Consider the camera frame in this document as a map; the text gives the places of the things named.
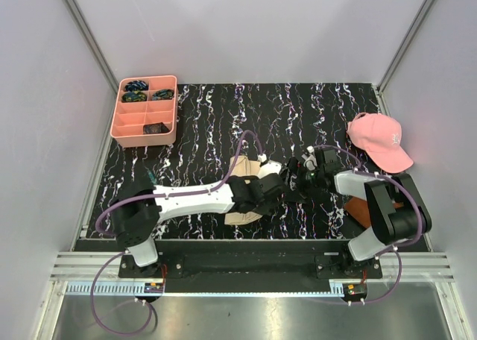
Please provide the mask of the beige cloth napkin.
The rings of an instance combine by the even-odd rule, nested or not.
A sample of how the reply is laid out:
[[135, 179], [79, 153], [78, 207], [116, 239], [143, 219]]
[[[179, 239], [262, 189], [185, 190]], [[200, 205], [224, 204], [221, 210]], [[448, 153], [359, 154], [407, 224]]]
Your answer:
[[[257, 176], [260, 169], [260, 162], [249, 160], [247, 156], [241, 155], [232, 170], [232, 176]], [[258, 221], [262, 215], [255, 212], [227, 213], [224, 224], [227, 226], [243, 226]]]

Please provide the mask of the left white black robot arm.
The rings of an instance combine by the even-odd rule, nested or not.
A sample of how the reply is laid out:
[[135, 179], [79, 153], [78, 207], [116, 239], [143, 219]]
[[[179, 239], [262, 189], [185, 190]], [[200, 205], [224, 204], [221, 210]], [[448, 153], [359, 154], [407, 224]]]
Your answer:
[[267, 161], [256, 175], [179, 188], [150, 186], [131, 198], [117, 199], [110, 210], [116, 241], [133, 257], [141, 275], [153, 277], [161, 267], [151, 235], [156, 225], [199, 213], [268, 215], [286, 191], [281, 171], [281, 163]]

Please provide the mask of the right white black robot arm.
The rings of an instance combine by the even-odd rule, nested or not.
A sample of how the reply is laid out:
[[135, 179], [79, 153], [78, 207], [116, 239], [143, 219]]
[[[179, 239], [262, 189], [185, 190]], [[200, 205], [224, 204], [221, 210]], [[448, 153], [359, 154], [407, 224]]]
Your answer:
[[392, 176], [346, 170], [338, 159], [340, 149], [330, 145], [309, 146], [288, 161], [288, 175], [295, 189], [306, 197], [312, 189], [326, 189], [366, 203], [370, 226], [348, 241], [338, 259], [345, 277], [363, 272], [365, 261], [399, 246], [412, 245], [432, 228], [432, 218], [411, 175]]

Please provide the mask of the brown suede cloth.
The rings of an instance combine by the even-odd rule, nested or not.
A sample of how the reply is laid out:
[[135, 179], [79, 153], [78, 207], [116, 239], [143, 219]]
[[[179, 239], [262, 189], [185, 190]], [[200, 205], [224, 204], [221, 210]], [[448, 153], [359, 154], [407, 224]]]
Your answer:
[[373, 223], [379, 224], [384, 219], [377, 210], [370, 213], [368, 203], [360, 198], [353, 197], [349, 199], [345, 203], [344, 209], [364, 229], [370, 228]]

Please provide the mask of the black marbled table mat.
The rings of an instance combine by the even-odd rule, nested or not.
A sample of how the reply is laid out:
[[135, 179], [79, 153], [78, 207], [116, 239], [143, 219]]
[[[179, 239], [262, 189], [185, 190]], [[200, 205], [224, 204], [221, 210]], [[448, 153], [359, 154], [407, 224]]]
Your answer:
[[[102, 171], [85, 239], [99, 239], [99, 215], [118, 191], [136, 181], [185, 186], [220, 180], [238, 145], [256, 156], [254, 139], [279, 162], [300, 156], [309, 145], [337, 145], [341, 163], [360, 159], [347, 123], [358, 113], [379, 112], [370, 84], [184, 84], [178, 88], [177, 138], [173, 145], [122, 148], [112, 142]], [[175, 218], [154, 231], [157, 239], [350, 239], [362, 231], [344, 210], [345, 198], [318, 191], [305, 204], [283, 204], [276, 212], [239, 227], [216, 214]]]

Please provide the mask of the pink baseball cap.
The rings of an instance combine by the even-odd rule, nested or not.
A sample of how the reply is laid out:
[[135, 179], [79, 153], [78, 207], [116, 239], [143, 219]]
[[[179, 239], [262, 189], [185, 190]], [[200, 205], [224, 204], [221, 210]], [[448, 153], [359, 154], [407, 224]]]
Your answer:
[[414, 161], [401, 147], [402, 127], [381, 113], [359, 113], [347, 123], [351, 143], [366, 152], [383, 171], [397, 174], [411, 168]]

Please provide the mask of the dark patterned object in box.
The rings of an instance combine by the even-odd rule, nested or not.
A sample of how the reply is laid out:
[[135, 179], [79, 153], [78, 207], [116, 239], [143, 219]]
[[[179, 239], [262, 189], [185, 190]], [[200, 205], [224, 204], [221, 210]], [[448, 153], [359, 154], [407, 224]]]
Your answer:
[[153, 124], [147, 124], [143, 126], [143, 134], [148, 135], [148, 134], [163, 134], [163, 133], [169, 133], [170, 130], [168, 127], [162, 123], [153, 123]]

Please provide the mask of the blue patterned object right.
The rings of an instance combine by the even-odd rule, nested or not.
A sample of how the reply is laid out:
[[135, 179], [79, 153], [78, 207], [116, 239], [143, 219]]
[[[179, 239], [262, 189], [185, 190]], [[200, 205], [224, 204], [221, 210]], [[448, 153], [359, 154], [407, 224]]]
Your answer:
[[170, 100], [174, 97], [174, 90], [172, 89], [160, 89], [152, 93], [151, 99], [157, 100]]

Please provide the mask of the pink plastic divided organizer box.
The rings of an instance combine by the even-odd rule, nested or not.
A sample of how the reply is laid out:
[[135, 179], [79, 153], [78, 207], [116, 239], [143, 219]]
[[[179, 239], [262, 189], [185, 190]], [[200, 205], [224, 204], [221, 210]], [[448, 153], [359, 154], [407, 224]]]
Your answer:
[[[121, 97], [126, 93], [125, 84], [133, 80], [148, 83], [148, 90], [143, 91], [148, 96], [147, 101], [135, 103], [121, 101]], [[153, 101], [152, 93], [160, 89], [174, 90], [174, 97], [170, 100]], [[177, 78], [174, 75], [125, 78], [119, 84], [110, 135], [123, 148], [172, 145], [177, 136], [177, 108]], [[170, 132], [143, 134], [144, 125], [159, 122], [164, 123]]]

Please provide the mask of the left orange connector box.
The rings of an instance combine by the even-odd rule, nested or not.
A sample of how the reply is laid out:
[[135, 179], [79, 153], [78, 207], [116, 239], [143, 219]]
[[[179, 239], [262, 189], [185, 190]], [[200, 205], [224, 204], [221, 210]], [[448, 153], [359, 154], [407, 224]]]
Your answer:
[[160, 293], [164, 291], [164, 285], [162, 283], [145, 283], [146, 293]]

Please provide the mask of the blue yellow patterned object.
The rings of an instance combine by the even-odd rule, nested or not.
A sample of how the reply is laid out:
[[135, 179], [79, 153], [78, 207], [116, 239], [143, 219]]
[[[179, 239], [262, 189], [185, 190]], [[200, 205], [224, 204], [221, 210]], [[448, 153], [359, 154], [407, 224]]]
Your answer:
[[135, 90], [131, 92], [126, 92], [122, 97], [121, 101], [124, 103], [135, 103], [147, 101], [148, 96], [143, 91]]

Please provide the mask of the blue patterned object top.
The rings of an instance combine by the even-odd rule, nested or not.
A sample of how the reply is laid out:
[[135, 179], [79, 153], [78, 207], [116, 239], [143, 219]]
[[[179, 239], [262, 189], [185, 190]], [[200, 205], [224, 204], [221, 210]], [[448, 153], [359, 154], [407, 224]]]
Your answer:
[[124, 90], [126, 92], [147, 91], [148, 83], [142, 80], [133, 80], [125, 84]]

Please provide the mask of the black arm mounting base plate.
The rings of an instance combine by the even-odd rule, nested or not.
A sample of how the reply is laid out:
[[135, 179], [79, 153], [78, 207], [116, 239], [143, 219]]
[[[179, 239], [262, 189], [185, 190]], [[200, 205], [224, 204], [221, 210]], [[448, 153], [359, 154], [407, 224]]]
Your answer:
[[125, 255], [120, 278], [165, 277], [173, 293], [328, 292], [330, 281], [380, 280], [379, 262], [354, 262], [343, 240], [161, 240], [158, 260], [140, 268]]

